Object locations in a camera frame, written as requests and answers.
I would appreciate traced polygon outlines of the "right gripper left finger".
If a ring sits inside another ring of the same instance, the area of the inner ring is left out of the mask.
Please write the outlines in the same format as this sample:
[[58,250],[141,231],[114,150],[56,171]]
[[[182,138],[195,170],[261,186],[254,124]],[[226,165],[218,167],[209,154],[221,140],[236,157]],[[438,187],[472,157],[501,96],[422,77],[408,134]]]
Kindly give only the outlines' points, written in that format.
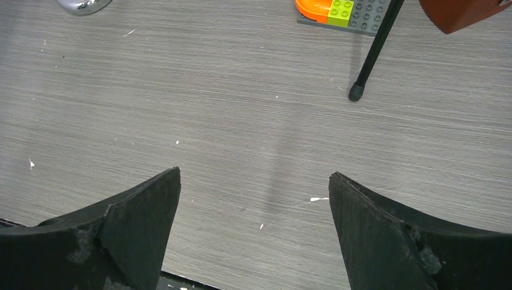
[[1,228],[2,289],[156,289],[178,167],[33,227]]

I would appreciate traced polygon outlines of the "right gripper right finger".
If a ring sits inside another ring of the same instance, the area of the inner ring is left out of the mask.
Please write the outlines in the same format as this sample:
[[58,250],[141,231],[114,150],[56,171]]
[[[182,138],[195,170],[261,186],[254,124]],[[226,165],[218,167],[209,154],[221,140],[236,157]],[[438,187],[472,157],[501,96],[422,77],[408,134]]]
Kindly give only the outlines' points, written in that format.
[[431,216],[339,172],[328,191],[352,289],[511,288],[511,234]]

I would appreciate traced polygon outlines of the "chrome wine glass rack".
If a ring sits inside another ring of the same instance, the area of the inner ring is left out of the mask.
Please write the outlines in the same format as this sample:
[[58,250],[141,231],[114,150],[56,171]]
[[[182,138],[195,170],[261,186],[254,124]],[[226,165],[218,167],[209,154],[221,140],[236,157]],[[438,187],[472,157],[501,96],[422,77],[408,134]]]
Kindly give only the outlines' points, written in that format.
[[93,14],[105,6],[109,5],[112,0],[57,0],[56,2],[71,15],[85,16]]

